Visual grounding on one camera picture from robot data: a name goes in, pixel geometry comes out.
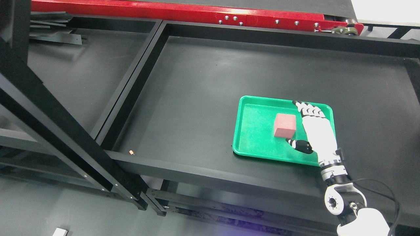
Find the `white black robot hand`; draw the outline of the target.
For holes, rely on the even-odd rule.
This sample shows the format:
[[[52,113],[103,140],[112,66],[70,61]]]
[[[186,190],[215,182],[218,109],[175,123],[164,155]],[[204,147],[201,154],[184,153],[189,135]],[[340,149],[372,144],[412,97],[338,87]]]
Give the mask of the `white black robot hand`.
[[[316,153],[320,167],[340,163],[336,154],[337,140],[330,121],[317,106],[300,101],[292,102],[302,117],[306,140],[286,138],[286,142],[295,150],[306,154]]]

